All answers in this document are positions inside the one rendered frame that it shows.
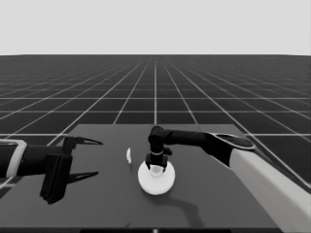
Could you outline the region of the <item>large thick white disc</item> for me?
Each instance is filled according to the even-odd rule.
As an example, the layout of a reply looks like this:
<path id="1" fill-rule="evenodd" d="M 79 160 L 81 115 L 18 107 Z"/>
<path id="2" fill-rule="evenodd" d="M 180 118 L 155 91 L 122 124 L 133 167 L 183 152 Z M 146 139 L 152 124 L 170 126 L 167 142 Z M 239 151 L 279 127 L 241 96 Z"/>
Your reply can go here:
<path id="1" fill-rule="evenodd" d="M 175 178 L 175 169 L 171 162 L 167 162 L 166 168 L 157 165 L 148 167 L 143 162 L 138 169 L 138 182 L 142 189 L 151 195 L 161 195 L 169 191 Z"/>

